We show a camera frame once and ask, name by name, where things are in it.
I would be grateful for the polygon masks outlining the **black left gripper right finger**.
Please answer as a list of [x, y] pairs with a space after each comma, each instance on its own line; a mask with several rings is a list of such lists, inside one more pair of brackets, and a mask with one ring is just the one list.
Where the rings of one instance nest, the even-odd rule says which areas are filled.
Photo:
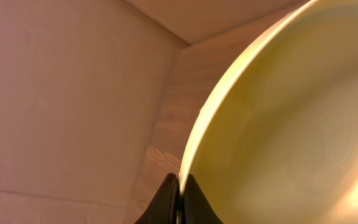
[[223, 224], [192, 174], [186, 180], [182, 204], [181, 222], [184, 224]]

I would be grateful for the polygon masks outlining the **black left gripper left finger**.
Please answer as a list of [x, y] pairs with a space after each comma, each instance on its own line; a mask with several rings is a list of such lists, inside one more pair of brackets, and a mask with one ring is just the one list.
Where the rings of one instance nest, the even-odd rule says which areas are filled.
[[135, 224], [176, 224], [178, 196], [178, 178], [175, 174], [169, 173]]

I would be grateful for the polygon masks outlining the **yellow plate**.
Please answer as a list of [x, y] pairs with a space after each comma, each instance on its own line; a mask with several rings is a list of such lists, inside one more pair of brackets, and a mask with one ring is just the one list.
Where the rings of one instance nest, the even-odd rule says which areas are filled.
[[358, 223], [358, 0], [309, 1], [236, 58], [180, 168], [223, 223]]

